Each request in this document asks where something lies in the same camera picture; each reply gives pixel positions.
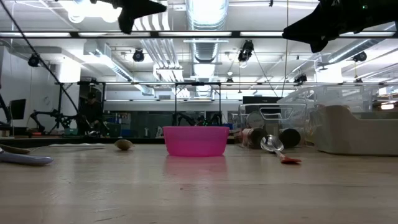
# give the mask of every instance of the pink bowl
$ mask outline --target pink bowl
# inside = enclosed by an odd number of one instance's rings
[[[229,128],[219,126],[163,127],[167,152],[171,156],[221,156],[226,147]]]

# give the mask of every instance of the person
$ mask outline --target person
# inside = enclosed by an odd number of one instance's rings
[[[102,107],[101,104],[97,102],[95,93],[89,92],[87,94],[87,101],[86,103],[82,104],[80,108],[80,114],[87,119],[91,128],[93,128],[95,131],[100,130]]]

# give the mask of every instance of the computer screen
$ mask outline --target computer screen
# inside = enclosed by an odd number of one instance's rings
[[[26,99],[10,101],[10,114],[12,119],[24,119]]]

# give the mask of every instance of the wooden table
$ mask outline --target wooden table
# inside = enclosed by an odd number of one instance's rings
[[[228,146],[224,157],[49,149],[47,167],[0,164],[4,224],[397,223],[398,158],[284,151],[303,160]]]

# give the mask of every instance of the ceiling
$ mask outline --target ceiling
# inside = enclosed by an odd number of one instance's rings
[[[81,23],[74,24],[68,19],[68,12],[62,8],[63,1],[8,1],[6,4],[13,11],[19,25],[24,31],[101,31],[109,32],[118,30],[118,23],[105,22],[100,17],[86,17]],[[172,30],[187,30],[186,12],[181,10],[185,1],[169,0],[169,26]],[[242,1],[233,0],[229,2],[228,16],[225,30],[272,30],[282,31],[289,24],[305,17],[312,12],[318,4],[318,0],[291,0],[289,8],[287,2],[275,0],[274,7],[268,7],[268,1]],[[368,30],[384,30],[387,24],[369,28]],[[0,12],[0,29],[2,31],[13,30],[12,23],[4,13]],[[116,81],[116,75],[106,66],[90,59],[90,55],[83,55],[85,39],[32,39],[37,47],[53,46],[60,47],[73,54],[82,64],[84,76],[96,77],[99,80]],[[134,78],[145,81],[154,81],[152,75],[153,61],[146,55],[143,62],[134,62],[132,53],[136,48],[143,48],[139,39],[101,39],[113,50],[113,58],[126,67]],[[284,74],[290,74],[292,70],[305,62],[312,56],[310,47],[307,44],[284,39],[254,39],[255,55],[253,55],[246,68],[240,68],[236,61],[235,53],[241,48],[244,39],[227,39],[222,43],[218,54],[215,77],[213,80],[224,82],[227,72],[232,72],[235,82],[256,82],[264,81],[264,74],[272,82],[282,82]],[[350,44],[355,39],[337,39],[330,42],[322,54],[331,54],[340,48]],[[14,46],[25,45],[22,40],[14,40]],[[364,75],[370,72],[381,70],[397,63],[398,52],[385,55],[377,60],[372,60],[387,52],[393,51],[398,45],[397,39],[387,39],[380,44],[366,50],[368,61],[357,63],[354,69],[353,62],[341,62],[340,67],[344,81],[352,81],[355,75]],[[174,39],[175,51],[178,60],[183,67],[183,77],[189,78],[192,75],[192,62],[190,44],[184,43],[183,39]],[[56,57],[53,63],[60,63]],[[314,70],[307,73],[309,81],[314,79]],[[398,78],[395,70],[381,76],[366,79],[366,82],[381,82],[386,79]]]

